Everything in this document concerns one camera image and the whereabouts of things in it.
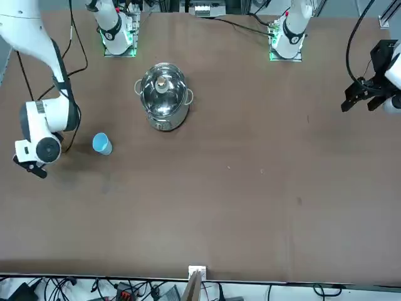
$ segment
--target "pot lid knob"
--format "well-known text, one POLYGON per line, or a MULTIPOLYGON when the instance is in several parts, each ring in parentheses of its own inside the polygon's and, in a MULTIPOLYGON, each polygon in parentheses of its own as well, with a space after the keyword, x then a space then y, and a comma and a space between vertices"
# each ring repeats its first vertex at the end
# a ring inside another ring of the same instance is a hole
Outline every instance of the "pot lid knob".
POLYGON ((169 89, 169 80, 166 77, 160 76, 156 79, 156 91, 165 93, 169 89))

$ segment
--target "floor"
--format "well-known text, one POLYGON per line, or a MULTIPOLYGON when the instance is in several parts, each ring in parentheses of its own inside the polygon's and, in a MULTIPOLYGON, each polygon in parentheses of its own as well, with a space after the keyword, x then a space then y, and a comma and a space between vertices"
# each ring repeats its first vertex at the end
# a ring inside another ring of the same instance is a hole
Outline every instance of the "floor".
MULTIPOLYGON (((66 9, 68 7, 67 0, 65 1, 52 1, 52 0, 39 0, 41 9, 66 9)), ((281 14, 290 4, 291 0, 273 0, 267 9, 261 10, 261 14, 281 14)), ((369 0, 328 0, 327 4, 322 10, 321 17, 357 17, 363 11, 369 0)), ((372 6, 367 16, 376 18, 391 2, 391 0, 378 0, 372 6)), ((73 0, 73 7, 84 8, 84 0, 73 0)), ((256 7, 253 6, 251 11, 255 11, 256 7)), ((394 39, 401 38, 401 12, 390 22, 390 33, 394 39)), ((0 85, 3 74, 6 69, 10 47, 0 38, 0 85)), ((0 297, 8 298, 12 292, 23 281, 29 282, 31 279, 9 279, 0 283, 0 297)), ((66 289, 66 293, 71 301, 74 300, 91 300, 98 298, 98 294, 90 293, 93 280, 80 280, 77 286, 73 289, 66 289)), ((176 283, 179 292, 182 293, 185 284, 176 283)), ((167 283, 161 288, 161 292, 166 292, 173 283, 167 283)), ((49 285, 48 292, 53 290, 52 285, 49 285)), ((226 297, 242 296, 245 300, 267 300, 268 286, 266 285, 243 285, 243 284, 224 284, 223 289, 226 297)), ((43 299, 44 281, 39 285, 37 292, 39 300, 43 299)), ((207 288, 209 298, 205 293, 202 293, 201 300, 213 300, 218 297, 217 285, 211 285, 207 288)), ((113 295, 114 289, 107 285, 102 284, 102 294, 104 296, 113 295)), ((400 300, 398 293, 387 292, 370 292, 364 290, 345 290, 335 300, 400 300)), ((321 300, 311 288, 304 287, 282 287, 275 286, 271 290, 270 300, 321 300)))
MULTIPOLYGON (((0 283, 0 298, 8 298, 23 282, 29 283, 33 281, 34 278, 14 278, 7 279, 0 283)), ((44 287, 48 279, 43 279, 41 283, 37 286, 35 293, 39 297, 39 301, 44 300, 44 287)), ((72 286, 70 283, 63 290, 65 295, 68 297, 70 301, 86 301, 86 300, 101 300, 99 298, 99 294, 97 291, 91 293, 91 288, 93 285, 93 280, 78 280, 75 286, 72 286)), ((152 285, 158 285, 160 282, 152 282, 152 285)), ((174 285, 177 286, 178 292, 182 295, 185 290, 185 283, 182 282, 167 282, 160 287, 160 295, 163 295, 174 285)), ((51 295, 55 286, 50 282, 46 291, 46 298, 50 300, 49 296, 51 295)), ((115 289, 109 285, 106 281, 100 281, 99 288, 103 297, 111 297, 115 296, 115 289)), ((205 283, 205 288, 207 290, 207 295, 202 289, 200 294, 200 301, 211 301, 219 298, 219 289, 217 284, 215 283, 205 283)), ((246 284, 222 284, 222 289, 224 292, 224 296, 226 300, 228 298, 234 297, 242 297, 243 300, 257 300, 257 301, 285 301, 285 300, 307 300, 307 301, 319 301, 322 300, 317 294, 314 293, 313 289, 310 287, 283 287, 283 286, 272 286, 270 292, 270 298, 268 299, 268 290, 269 285, 246 285, 246 284)), ((326 294, 334 294, 337 293, 338 290, 333 289, 325 289, 326 294)), ((138 301, 145 300, 145 298, 138 298, 138 301)), ((364 290, 343 290, 342 293, 338 297, 330 298, 330 300, 335 301, 354 301, 354 300, 363 300, 363 301, 396 301, 400 300, 399 293, 390 293, 390 292, 369 292, 364 290)))

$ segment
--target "pot handle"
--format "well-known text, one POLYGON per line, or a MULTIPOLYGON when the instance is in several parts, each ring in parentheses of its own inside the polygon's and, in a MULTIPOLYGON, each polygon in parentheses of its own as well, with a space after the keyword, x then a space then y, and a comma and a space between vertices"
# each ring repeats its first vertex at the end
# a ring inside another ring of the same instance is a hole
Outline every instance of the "pot handle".
POLYGON ((190 98, 190 101, 186 102, 184 105, 190 105, 194 101, 194 93, 192 92, 192 90, 191 89, 187 89, 187 91, 190 92, 192 97, 190 98))
POLYGON ((136 93, 137 95, 140 95, 140 92, 137 91, 137 85, 138 85, 138 83, 141 82, 141 81, 142 81, 142 79, 137 80, 137 81, 135 82, 135 85, 133 86, 133 89, 135 90, 135 93, 136 93))

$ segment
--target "black cable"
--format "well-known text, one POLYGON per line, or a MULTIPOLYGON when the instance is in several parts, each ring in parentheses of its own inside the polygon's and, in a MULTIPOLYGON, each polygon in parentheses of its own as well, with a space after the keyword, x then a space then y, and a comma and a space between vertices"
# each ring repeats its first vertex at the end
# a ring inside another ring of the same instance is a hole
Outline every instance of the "black cable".
POLYGON ((368 5, 366 6, 365 10, 362 12, 361 16, 359 17, 355 27, 353 28, 351 35, 350 35, 350 39, 348 40, 348 44, 346 46, 346 53, 345 53, 345 64, 346 64, 346 70, 350 76, 350 78, 352 78, 352 80, 357 83, 358 85, 361 86, 361 88, 363 88, 366 91, 369 92, 381 92, 381 89, 374 89, 374 88, 370 88, 366 85, 364 85, 363 83, 361 83, 359 80, 357 80, 355 78, 355 76, 352 74, 351 68, 350 68, 350 49, 351 49, 351 42, 353 37, 355 36, 355 33, 357 32, 360 23, 362 22, 363 18, 365 17, 366 13, 368 12, 368 10, 370 9, 370 7, 372 6, 372 4, 375 2, 376 0, 370 0, 370 2, 368 3, 368 5))
MULTIPOLYGON (((68 0, 68 6, 69 6, 69 9, 70 9, 71 24, 72 24, 72 27, 74 28, 75 33, 76 33, 76 37, 78 38, 78 41, 80 42, 80 46, 81 46, 81 50, 82 50, 83 56, 85 57, 85 66, 84 66, 83 68, 77 69, 77 70, 72 71, 71 73, 69 73, 69 74, 68 74, 68 77, 70 77, 70 76, 72 76, 72 75, 74 75, 74 74, 77 74, 78 72, 84 71, 84 70, 86 70, 86 69, 88 68, 88 57, 87 57, 86 52, 85 52, 85 49, 84 49, 84 47, 83 47, 80 34, 79 34, 79 32, 78 32, 78 30, 77 30, 77 28, 76 28, 76 24, 75 24, 75 20, 74 20, 74 15, 73 15, 73 10, 72 10, 72 1, 71 1, 71 0, 68 0)), ((67 51, 70 49, 70 46, 71 46, 71 45, 70 45, 70 43, 69 43, 69 46, 67 47, 66 51, 65 51, 64 54, 63 54, 63 58, 64 58, 64 56, 66 55, 67 51)), ((55 87, 55 86, 52 85, 52 86, 49 87, 46 91, 44 91, 44 92, 39 96, 38 100, 41 100, 44 96, 46 96, 46 94, 49 93, 50 91, 52 91, 52 89, 53 89, 54 87, 55 87)))
POLYGON ((140 293, 140 288, 143 287, 143 285, 141 285, 140 287, 138 287, 138 294, 137 297, 143 297, 146 293, 146 289, 148 288, 148 284, 150 285, 150 289, 152 289, 152 282, 150 281, 146 281, 143 285, 145 285, 145 290, 143 291, 143 293, 140 293))
POLYGON ((249 13, 248 16, 252 16, 256 19, 257 22, 261 23, 262 25, 269 26, 270 22, 263 22, 256 14, 249 13))
POLYGON ((231 22, 231 21, 227 21, 227 20, 223 20, 223 19, 217 19, 217 18, 215 18, 214 20, 218 20, 218 21, 222 21, 222 22, 225 22, 225 23, 234 25, 234 26, 238 26, 238 27, 240 27, 240 28, 243 28, 243 29, 252 31, 252 32, 254 32, 254 33, 263 34, 263 35, 265 35, 265 36, 274 36, 274 34, 272 34, 272 33, 266 33, 266 32, 263 32, 263 31, 259 31, 259 30, 257 30, 257 29, 253 29, 253 28, 250 28, 250 27, 246 27, 246 26, 244 26, 244 25, 237 24, 237 23, 234 23, 234 22, 231 22))
POLYGON ((32 282, 34 282, 36 279, 40 279, 40 280, 42 280, 43 279, 43 277, 36 277, 36 278, 33 278, 31 281, 29 281, 27 284, 28 285, 30 285, 32 282))
POLYGON ((291 7, 289 7, 288 9, 286 9, 281 15, 284 16, 284 14, 290 9, 291 7))
POLYGON ((44 291, 43 291, 44 301, 48 301, 48 299, 46 298, 46 292, 48 290, 48 285, 49 285, 50 280, 51 280, 51 278, 48 279, 48 281, 46 282, 46 285, 44 286, 44 291))
POLYGON ((263 7, 267 7, 270 4, 271 0, 266 0, 265 2, 263 2, 263 4, 261 5, 261 7, 255 11, 255 14, 257 14, 258 12, 260 12, 260 10, 262 10, 263 7))
POLYGON ((115 288, 115 289, 118 288, 118 284, 117 284, 117 283, 113 283, 113 282, 111 282, 111 281, 110 281, 109 279, 107 279, 107 278, 106 278, 106 281, 107 281, 108 283, 110 283, 110 285, 112 285, 113 288, 115 288))
POLYGON ((148 294, 146 294, 146 295, 143 297, 143 299, 141 299, 141 301, 144 301, 147 297, 150 296, 150 294, 151 294, 152 292, 156 291, 159 287, 161 287, 161 286, 162 286, 163 284, 165 284, 165 283, 167 283, 167 281, 163 281, 161 284, 156 285, 155 287, 152 287, 152 288, 150 289, 150 292, 149 292, 148 294))
POLYGON ((207 289, 206 289, 205 283, 202 282, 202 285, 203 285, 203 288, 204 288, 204 290, 205 290, 206 299, 207 299, 207 301, 210 301, 210 300, 209 300, 209 294, 207 293, 207 289))
POLYGON ((131 284, 131 280, 128 279, 128 283, 130 284, 130 287, 131 287, 131 300, 133 300, 134 294, 133 294, 133 287, 132 287, 132 284, 131 284))
POLYGON ((270 292, 271 292, 271 287, 272 287, 272 285, 270 285, 270 287, 269 287, 269 291, 268 291, 268 301, 270 301, 270 292))
POLYGON ((370 59, 370 61, 369 61, 369 63, 368 63, 368 65, 366 66, 366 70, 365 70, 365 72, 363 72, 363 75, 362 75, 362 77, 365 77, 365 75, 366 75, 366 72, 368 71, 368 69, 369 69, 369 66, 370 66, 370 63, 372 62, 372 59, 370 59))
POLYGON ((67 298, 67 296, 65 295, 65 293, 63 292, 63 287, 67 284, 68 279, 64 279, 64 280, 62 280, 60 283, 59 283, 58 280, 56 279, 56 282, 57 282, 57 284, 60 286, 60 289, 58 290, 58 293, 57 293, 57 298, 58 298, 58 296, 59 296, 59 294, 60 294, 60 292, 61 292, 61 296, 63 297, 63 300, 64 300, 64 301, 70 301, 70 300, 67 298))
POLYGON ((317 296, 319 296, 319 297, 322 297, 323 301, 325 301, 326 297, 328 297, 328 298, 338 297, 343 292, 342 287, 338 287, 337 293, 326 293, 325 290, 323 289, 323 287, 321 286, 321 284, 319 284, 319 283, 314 283, 312 287, 313 287, 313 291, 315 292, 315 294, 317 294, 317 296), (316 290, 316 287, 320 288, 321 293, 319 293, 316 290))
POLYGON ((15 51, 15 52, 17 53, 17 56, 18 56, 19 66, 21 67, 21 71, 23 72, 23 75, 24 75, 24 78, 25 78, 25 83, 26 83, 26 86, 27 86, 28 91, 29 91, 29 95, 31 96, 31 100, 34 102, 31 85, 29 84, 28 78, 26 77, 25 68, 24 68, 24 65, 23 65, 23 61, 21 59, 21 55, 19 55, 19 51, 15 51))

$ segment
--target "pot lid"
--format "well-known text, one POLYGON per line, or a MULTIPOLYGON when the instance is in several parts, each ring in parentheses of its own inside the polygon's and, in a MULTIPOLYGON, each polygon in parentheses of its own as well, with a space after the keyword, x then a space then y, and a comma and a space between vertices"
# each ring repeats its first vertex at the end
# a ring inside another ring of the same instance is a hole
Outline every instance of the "pot lid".
POLYGON ((184 102, 187 86, 181 70, 172 64, 160 63, 145 74, 140 90, 146 111, 160 118, 178 110, 184 102))

